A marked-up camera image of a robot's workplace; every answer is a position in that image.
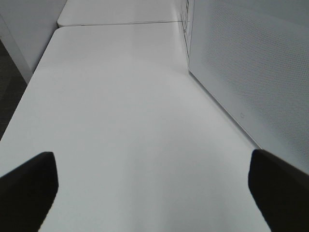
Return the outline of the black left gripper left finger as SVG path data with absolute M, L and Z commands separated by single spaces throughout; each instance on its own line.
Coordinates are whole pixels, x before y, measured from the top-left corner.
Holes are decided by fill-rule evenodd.
M 42 152 L 0 178 L 0 230 L 37 232 L 58 192 L 53 152 Z

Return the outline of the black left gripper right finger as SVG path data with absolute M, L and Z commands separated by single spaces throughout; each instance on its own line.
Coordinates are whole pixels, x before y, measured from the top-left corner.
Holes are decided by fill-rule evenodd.
M 309 176 L 263 149 L 252 152 L 250 193 L 273 232 L 309 230 Z

